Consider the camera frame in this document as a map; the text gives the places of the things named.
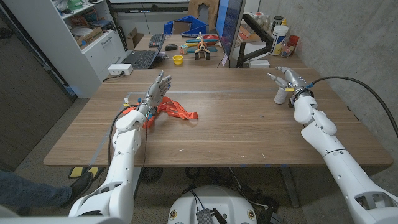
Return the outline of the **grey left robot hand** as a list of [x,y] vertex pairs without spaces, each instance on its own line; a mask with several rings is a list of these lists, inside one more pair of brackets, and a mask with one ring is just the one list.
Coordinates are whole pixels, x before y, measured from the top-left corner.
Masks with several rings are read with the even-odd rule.
[[171,79],[172,77],[170,75],[165,77],[164,71],[162,70],[145,93],[137,110],[145,116],[147,114],[154,114],[157,107],[162,102],[164,95],[171,87]]

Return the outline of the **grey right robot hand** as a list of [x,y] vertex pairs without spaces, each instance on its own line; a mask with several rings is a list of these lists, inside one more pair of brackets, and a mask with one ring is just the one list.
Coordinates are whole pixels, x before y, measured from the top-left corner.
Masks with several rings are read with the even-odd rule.
[[275,81],[279,86],[274,98],[275,103],[282,104],[285,101],[288,92],[292,92],[291,100],[293,102],[301,97],[313,97],[313,93],[309,90],[307,82],[297,72],[291,68],[281,66],[278,66],[275,69],[280,70],[285,77],[281,78],[268,73],[269,78]]

